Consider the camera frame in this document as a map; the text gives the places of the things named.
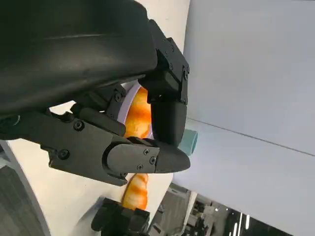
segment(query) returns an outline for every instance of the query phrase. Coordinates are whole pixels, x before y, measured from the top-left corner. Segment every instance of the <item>bolt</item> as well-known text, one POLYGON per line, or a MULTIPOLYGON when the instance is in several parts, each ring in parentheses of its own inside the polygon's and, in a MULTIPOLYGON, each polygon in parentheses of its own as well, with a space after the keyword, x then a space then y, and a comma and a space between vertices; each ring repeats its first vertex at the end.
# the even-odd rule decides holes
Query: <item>bolt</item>
POLYGON ((82 131, 84 129, 84 123, 80 120, 77 120, 74 124, 73 124, 73 128, 76 131, 82 131))
POLYGON ((150 158, 149 162, 150 162, 151 165, 154 165, 156 163, 156 161, 157 161, 157 159, 153 156, 153 157, 150 158))
POLYGON ((187 80, 188 79, 188 72, 186 70, 184 70, 184 79, 187 80))
POLYGON ((67 149, 62 149, 60 152, 58 152, 58 157, 60 160, 66 160, 70 156, 70 153, 67 149))
POLYGON ((122 96, 121 96, 120 93, 118 93, 118 92, 115 93, 115 101, 116 101, 116 102, 120 102, 121 98, 122 98, 122 96))

